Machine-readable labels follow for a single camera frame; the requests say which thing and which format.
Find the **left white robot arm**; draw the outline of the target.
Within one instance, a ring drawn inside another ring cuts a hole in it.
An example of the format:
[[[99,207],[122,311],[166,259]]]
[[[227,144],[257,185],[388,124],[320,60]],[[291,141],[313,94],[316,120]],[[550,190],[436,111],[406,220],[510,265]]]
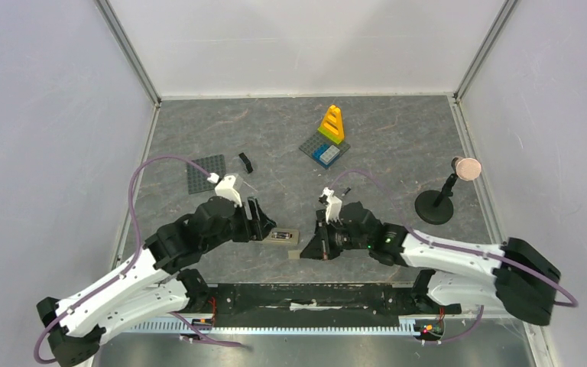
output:
[[[276,227],[254,197],[236,205],[213,196],[194,213],[160,227],[115,270],[71,297],[37,303],[44,325],[34,357],[41,364],[76,366],[133,326],[166,313],[200,313],[212,306],[211,290],[193,268],[226,242],[261,241]],[[40,355],[47,341],[52,359]]]

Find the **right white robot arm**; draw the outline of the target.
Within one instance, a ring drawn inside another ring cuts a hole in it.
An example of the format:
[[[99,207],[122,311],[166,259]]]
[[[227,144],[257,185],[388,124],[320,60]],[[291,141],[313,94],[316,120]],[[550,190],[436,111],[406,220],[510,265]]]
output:
[[[410,292],[421,312],[438,305],[495,307],[547,326],[556,305],[559,269],[522,239],[500,245],[441,239],[381,222],[360,202],[345,205],[336,216],[317,211],[314,235],[301,258],[332,260],[347,250],[366,250],[387,266],[421,268]]]

